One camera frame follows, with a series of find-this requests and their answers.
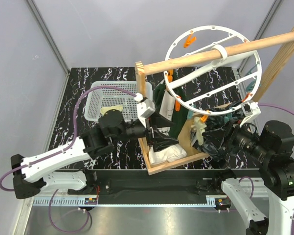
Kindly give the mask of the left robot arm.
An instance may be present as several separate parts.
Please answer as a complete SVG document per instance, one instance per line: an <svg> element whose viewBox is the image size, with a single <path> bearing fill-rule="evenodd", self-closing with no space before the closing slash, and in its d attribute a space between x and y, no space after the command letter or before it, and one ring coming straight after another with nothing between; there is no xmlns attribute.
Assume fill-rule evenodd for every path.
<svg viewBox="0 0 294 235"><path fill-rule="evenodd" d="M118 110L109 110L98 123L67 145L32 157L20 154L10 158L13 188L17 199L26 199L46 189L70 189L90 194L95 190L95 177L86 170L77 173L60 172L59 169L75 162L95 159L114 151L119 141L145 138L147 145L162 151L179 141L162 134L159 128L171 127L173 122L158 113L142 120L126 122Z"/></svg>

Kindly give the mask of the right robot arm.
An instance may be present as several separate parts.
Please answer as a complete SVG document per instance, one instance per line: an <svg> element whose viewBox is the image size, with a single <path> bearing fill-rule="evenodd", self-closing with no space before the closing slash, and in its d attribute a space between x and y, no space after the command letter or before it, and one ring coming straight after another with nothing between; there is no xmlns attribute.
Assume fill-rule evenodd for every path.
<svg viewBox="0 0 294 235"><path fill-rule="evenodd" d="M294 235L294 134L281 121L268 121L262 132L253 124L256 113L231 118L203 116L194 119L202 152L212 157L244 152L259 162L267 189L270 213L265 216L245 195L232 170L217 171L212 188L225 194L246 224L248 235Z"/></svg>

